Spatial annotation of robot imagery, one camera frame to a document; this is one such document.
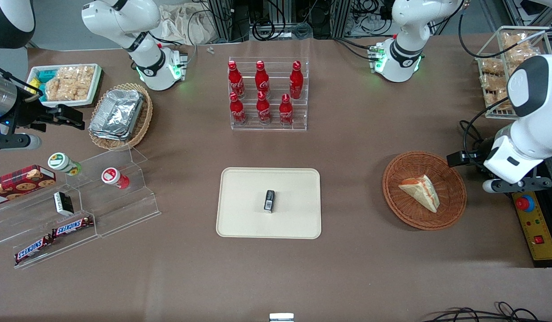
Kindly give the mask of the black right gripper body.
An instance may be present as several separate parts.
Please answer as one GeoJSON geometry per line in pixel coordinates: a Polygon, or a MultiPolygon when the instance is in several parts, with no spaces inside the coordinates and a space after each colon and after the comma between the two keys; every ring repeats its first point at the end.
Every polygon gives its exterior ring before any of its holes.
{"type": "Polygon", "coordinates": [[[47,126],[61,126],[63,122],[56,117],[56,109],[43,106],[40,100],[25,102],[18,98],[8,112],[8,132],[14,133],[18,128],[26,128],[41,133],[47,131],[47,126]]]}

